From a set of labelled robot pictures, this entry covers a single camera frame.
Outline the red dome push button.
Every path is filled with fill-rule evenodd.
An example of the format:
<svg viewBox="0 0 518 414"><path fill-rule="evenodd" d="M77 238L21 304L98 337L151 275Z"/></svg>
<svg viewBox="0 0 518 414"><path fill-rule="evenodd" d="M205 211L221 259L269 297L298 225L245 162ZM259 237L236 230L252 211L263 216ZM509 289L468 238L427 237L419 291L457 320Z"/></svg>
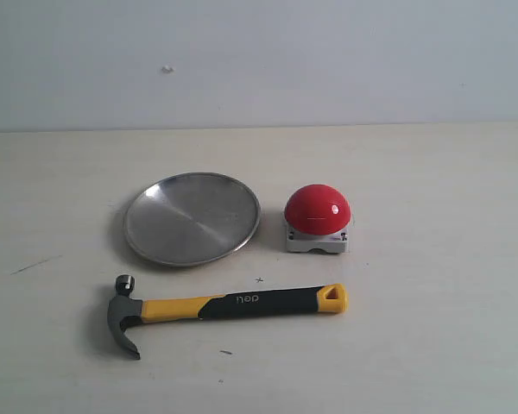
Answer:
<svg viewBox="0 0 518 414"><path fill-rule="evenodd" d="M349 250L351 205L329 185L311 184L297 190L286 203L284 219L288 252L342 254Z"/></svg>

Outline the round steel plate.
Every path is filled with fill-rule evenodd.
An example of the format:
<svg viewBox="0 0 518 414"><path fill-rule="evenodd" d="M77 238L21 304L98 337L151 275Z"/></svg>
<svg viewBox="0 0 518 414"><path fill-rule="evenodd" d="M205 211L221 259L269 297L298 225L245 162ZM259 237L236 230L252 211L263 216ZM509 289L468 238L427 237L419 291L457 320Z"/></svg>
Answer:
<svg viewBox="0 0 518 414"><path fill-rule="evenodd" d="M196 267L242 248L261 219L256 194L215 172L186 172L153 183L123 215L127 244L145 260Z"/></svg>

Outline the yellow black claw hammer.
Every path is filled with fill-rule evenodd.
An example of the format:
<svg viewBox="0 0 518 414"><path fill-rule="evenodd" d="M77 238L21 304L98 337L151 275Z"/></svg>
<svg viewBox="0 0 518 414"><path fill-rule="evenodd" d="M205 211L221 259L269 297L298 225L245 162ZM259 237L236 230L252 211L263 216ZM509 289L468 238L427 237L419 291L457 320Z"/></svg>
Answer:
<svg viewBox="0 0 518 414"><path fill-rule="evenodd" d="M115 295L108 303L107 325L115 343L131 358L141 358L126 330L150 323L179 320L223 320L278 317L347 310L349 295L341 284L293 289L237 292L196 298L141 300L131 297L136 279L117 276Z"/></svg>

